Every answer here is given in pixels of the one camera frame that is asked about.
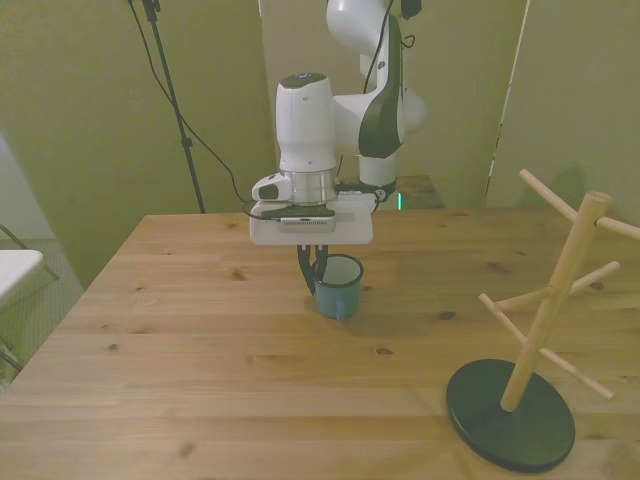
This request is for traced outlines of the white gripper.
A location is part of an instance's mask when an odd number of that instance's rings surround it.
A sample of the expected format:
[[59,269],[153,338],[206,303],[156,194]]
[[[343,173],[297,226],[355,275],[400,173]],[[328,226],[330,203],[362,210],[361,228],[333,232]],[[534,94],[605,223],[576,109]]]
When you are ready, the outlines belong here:
[[373,239],[372,194],[345,194],[323,205],[259,201],[251,209],[250,238],[256,245],[297,246],[297,260],[311,295],[315,283],[311,247],[315,246],[317,276],[326,272],[331,245],[368,244]]

